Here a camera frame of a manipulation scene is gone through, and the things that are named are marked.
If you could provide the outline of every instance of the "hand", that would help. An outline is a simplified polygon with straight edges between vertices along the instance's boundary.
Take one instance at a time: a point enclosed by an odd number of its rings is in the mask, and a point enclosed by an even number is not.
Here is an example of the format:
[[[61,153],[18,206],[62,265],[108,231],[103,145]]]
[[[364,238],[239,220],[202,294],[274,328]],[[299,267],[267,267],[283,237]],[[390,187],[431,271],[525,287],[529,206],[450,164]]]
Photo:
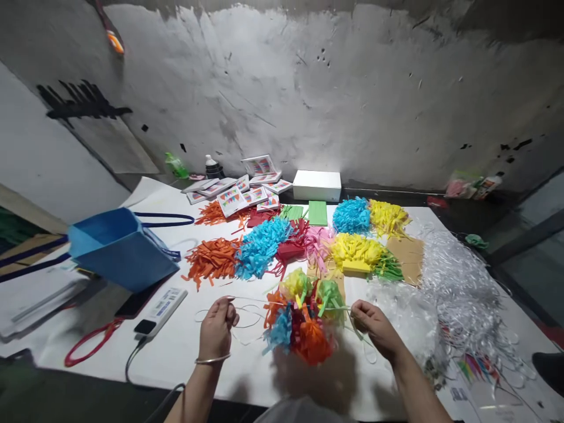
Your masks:
[[[224,357],[231,348],[231,328],[239,315],[232,305],[233,297],[221,297],[213,303],[200,326],[200,360]]]
[[[366,301],[358,300],[352,307],[354,325],[363,333],[368,333],[376,349],[392,366],[399,355],[407,350],[394,327],[382,310]]]

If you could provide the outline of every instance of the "forearm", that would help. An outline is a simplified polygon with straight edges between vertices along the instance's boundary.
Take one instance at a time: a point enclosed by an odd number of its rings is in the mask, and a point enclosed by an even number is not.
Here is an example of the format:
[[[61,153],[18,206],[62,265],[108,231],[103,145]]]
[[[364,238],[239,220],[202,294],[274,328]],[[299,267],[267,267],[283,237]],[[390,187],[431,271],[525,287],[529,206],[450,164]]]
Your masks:
[[[220,372],[221,363],[196,364],[164,423],[206,423]]]
[[[392,363],[409,423],[452,423],[423,371],[405,349]]]

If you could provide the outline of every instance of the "red lanyard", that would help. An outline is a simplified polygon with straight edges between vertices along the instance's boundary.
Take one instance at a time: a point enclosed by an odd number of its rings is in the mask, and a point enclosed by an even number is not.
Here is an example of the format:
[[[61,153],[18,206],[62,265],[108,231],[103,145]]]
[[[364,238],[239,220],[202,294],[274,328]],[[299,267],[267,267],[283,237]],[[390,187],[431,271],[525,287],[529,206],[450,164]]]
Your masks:
[[[122,323],[123,323],[123,319],[121,317],[117,317],[114,320],[112,320],[110,323],[102,326],[101,328],[93,330],[88,335],[85,335],[80,341],[76,343],[74,347],[72,347],[72,349],[66,355],[65,367],[73,367],[74,365],[79,364],[84,360],[88,360],[91,356],[96,354],[100,350],[100,348],[102,348],[103,345],[108,341],[108,339],[112,337],[114,331],[118,329],[122,325]],[[72,353],[74,353],[82,344],[84,344],[86,341],[88,341],[89,339],[95,337],[96,335],[102,332],[104,332],[104,338],[91,352],[86,354],[84,357],[71,358]]]

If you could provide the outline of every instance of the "blue bag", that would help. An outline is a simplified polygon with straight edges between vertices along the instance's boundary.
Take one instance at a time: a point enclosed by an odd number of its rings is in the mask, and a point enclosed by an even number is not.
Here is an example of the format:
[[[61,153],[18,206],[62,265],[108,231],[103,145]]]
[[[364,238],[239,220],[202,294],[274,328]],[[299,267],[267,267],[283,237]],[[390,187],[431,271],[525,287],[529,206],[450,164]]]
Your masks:
[[[142,223],[141,217],[174,217],[186,221]],[[149,228],[194,223],[184,214],[133,213],[124,207],[80,221],[69,228],[70,256],[81,268],[133,293],[179,269],[179,251],[170,251]]]

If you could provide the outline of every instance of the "blue bag handle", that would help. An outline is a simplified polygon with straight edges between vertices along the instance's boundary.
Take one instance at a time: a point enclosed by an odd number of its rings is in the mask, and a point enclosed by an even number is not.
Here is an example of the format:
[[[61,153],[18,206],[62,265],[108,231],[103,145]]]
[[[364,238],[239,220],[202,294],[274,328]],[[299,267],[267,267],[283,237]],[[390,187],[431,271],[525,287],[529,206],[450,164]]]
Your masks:
[[[142,223],[143,227],[169,227],[169,226],[184,226],[194,223],[194,218],[186,214],[169,214],[169,213],[135,213],[139,217],[173,217],[175,219],[186,219],[184,222],[171,222],[171,223]]]

